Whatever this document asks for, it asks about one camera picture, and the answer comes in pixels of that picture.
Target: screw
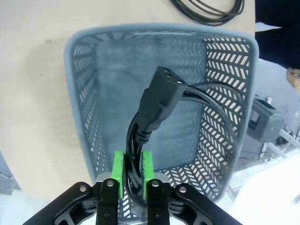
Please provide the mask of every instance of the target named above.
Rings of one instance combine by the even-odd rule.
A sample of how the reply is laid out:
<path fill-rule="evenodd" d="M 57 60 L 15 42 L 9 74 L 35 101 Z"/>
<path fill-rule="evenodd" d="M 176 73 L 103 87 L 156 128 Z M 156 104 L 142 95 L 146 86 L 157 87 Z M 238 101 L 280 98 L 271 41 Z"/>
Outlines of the screw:
<path fill-rule="evenodd" d="M 80 188 L 79 188 L 79 190 L 80 190 L 81 192 L 85 192 L 85 191 L 86 191 L 86 186 L 81 185 Z"/>
<path fill-rule="evenodd" d="M 187 189 L 186 189 L 185 187 L 180 187 L 180 188 L 179 188 L 179 191 L 180 191 L 181 193 L 186 193 Z"/>
<path fill-rule="evenodd" d="M 158 187 L 159 186 L 159 182 L 157 180 L 152 181 L 152 186 L 154 187 Z"/>
<path fill-rule="evenodd" d="M 112 180 L 109 180 L 109 181 L 107 182 L 107 185 L 108 185 L 109 187 L 112 187 L 112 186 L 114 185 L 114 183 L 113 183 Z"/>

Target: black cable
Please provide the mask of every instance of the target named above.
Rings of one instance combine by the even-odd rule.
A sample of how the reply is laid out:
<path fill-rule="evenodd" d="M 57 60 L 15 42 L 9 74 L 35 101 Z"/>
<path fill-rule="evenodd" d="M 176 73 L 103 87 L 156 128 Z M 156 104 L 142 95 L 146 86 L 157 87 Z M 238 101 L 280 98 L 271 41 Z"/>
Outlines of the black cable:
<path fill-rule="evenodd" d="M 263 160 L 263 159 L 259 159 L 259 158 L 257 158 L 257 159 L 251 159 L 251 158 L 247 158 L 247 157 L 239 157 L 239 159 L 247 160 L 247 162 L 243 162 L 243 163 L 237 165 L 236 168 L 238 168 L 238 169 L 241 169 L 241 167 L 244 167 L 244 166 L 247 165 L 247 164 L 255 163 L 254 160 L 256 160 L 256 161 Z M 271 159 L 275 159 L 275 160 L 277 160 L 278 162 L 281 162 L 278 158 L 275 158 L 275 157 L 273 157 L 271 154 L 269 154 L 269 159 L 267 159 L 267 160 L 270 161 Z"/>
<path fill-rule="evenodd" d="M 222 110 L 222 112 L 219 113 L 219 108 L 216 108 L 215 106 L 209 104 L 208 102 L 204 101 L 203 99 L 195 96 L 195 95 L 190 95 L 190 94 L 187 94 L 185 93 L 183 96 L 182 96 L 182 101 L 193 101 L 193 102 L 198 102 L 200 104 L 203 104 L 203 105 L 207 105 L 208 107 L 210 107 L 211 109 L 213 109 L 214 111 L 216 111 L 221 119 L 223 120 L 224 124 L 225 124 L 225 127 L 227 128 L 227 132 L 229 133 L 229 135 L 231 135 L 232 137 L 234 137 L 234 133 L 233 133 L 233 126 L 232 126 L 232 121 L 227 117 L 227 115 L 225 114 L 225 112 Z"/>
<path fill-rule="evenodd" d="M 257 153 L 257 152 L 251 152 L 251 151 L 241 151 L 241 153 L 255 154 L 255 155 L 257 155 L 257 159 L 256 159 L 256 160 L 258 160 L 259 157 L 260 157 L 260 155 L 261 155 L 261 152 Z M 275 157 L 273 157 L 273 156 L 272 156 L 270 153 L 268 153 L 268 152 L 264 152 L 264 154 L 268 156 L 268 158 L 269 158 L 268 160 L 270 160 L 271 158 L 276 159 Z"/>
<path fill-rule="evenodd" d="M 236 96 L 242 106 L 242 93 L 223 82 L 197 83 L 198 87 L 188 86 L 186 82 L 173 71 L 165 67 L 158 67 L 148 89 L 143 93 L 139 110 L 133 117 L 126 137 L 125 154 L 125 188 L 129 198 L 143 211 L 146 202 L 143 199 L 143 173 L 141 172 L 141 155 L 143 145 L 146 144 L 151 133 L 158 129 L 162 121 L 167 119 L 176 104 L 183 101 L 194 101 L 206 105 L 214 110 L 224 124 L 222 132 L 224 138 L 232 146 L 226 150 L 224 157 L 230 160 L 240 144 L 241 133 L 234 130 L 236 125 L 227 116 L 221 105 L 217 103 L 206 91 L 200 88 L 221 87 L 228 89 Z"/>
<path fill-rule="evenodd" d="M 223 12 L 213 8 L 201 0 L 188 0 L 197 10 L 201 10 L 209 15 L 218 16 L 218 18 L 209 18 L 203 16 L 188 7 L 182 0 L 170 0 L 171 3 L 185 16 L 206 26 L 221 26 L 231 21 L 237 15 L 240 15 L 245 7 L 245 0 L 235 0 L 234 6 L 229 12 Z"/>

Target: white surface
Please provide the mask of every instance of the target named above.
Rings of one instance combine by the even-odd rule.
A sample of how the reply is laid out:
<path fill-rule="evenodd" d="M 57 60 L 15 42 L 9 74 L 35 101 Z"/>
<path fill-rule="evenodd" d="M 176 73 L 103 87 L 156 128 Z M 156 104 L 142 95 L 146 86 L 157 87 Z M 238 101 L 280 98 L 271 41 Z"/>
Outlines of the white surface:
<path fill-rule="evenodd" d="M 239 192 L 230 214 L 243 225 L 299 224 L 300 155 L 255 175 Z"/>
<path fill-rule="evenodd" d="M 0 194 L 0 222 L 1 218 L 3 218 L 4 210 L 7 209 L 8 201 L 10 200 L 10 195 L 1 195 Z"/>
<path fill-rule="evenodd" d="M 206 0 L 227 10 L 233 0 Z M 255 30 L 254 0 L 223 28 Z M 0 2 L 0 149 L 20 187 L 54 198 L 90 182 L 66 87 L 63 49 L 78 30 L 118 23 L 192 23 L 169 0 Z M 49 183 L 52 187 L 43 186 Z"/>
<path fill-rule="evenodd" d="M 11 196 L 0 196 L 0 224 L 22 225 L 36 212 L 49 203 L 49 200 L 30 198 L 23 191 L 15 190 Z"/>

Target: beige tabletop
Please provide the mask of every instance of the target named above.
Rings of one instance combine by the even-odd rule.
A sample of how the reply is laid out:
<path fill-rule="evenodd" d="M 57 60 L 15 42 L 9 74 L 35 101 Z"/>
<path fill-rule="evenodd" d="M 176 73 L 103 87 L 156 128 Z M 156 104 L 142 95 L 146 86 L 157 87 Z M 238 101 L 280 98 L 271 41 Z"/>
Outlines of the beige tabletop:
<path fill-rule="evenodd" d="M 221 10 L 234 0 L 205 0 Z M 254 34 L 254 0 L 224 29 Z M 194 23 L 169 0 L 0 3 L 0 150 L 25 193 L 54 198 L 90 183 L 66 86 L 63 50 L 76 31 L 136 22 Z"/>

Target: person's finger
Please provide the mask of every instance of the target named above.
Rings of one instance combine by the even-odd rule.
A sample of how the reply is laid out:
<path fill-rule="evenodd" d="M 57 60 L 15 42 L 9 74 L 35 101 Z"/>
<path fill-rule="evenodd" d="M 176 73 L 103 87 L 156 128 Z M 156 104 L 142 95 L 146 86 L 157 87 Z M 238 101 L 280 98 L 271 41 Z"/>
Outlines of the person's finger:
<path fill-rule="evenodd" d="M 295 81 L 295 78 L 297 77 L 296 75 L 294 75 L 294 73 L 291 72 L 292 69 L 289 68 L 287 71 L 286 71 L 286 78 L 287 80 L 290 82 L 290 84 L 293 86 L 293 83 Z"/>
<path fill-rule="evenodd" d="M 300 75 L 300 69 L 290 68 L 289 70 L 289 72 L 293 75 Z"/>
<path fill-rule="evenodd" d="M 295 76 L 295 78 L 292 81 L 289 81 L 289 83 L 297 92 L 300 92 L 300 76 Z"/>

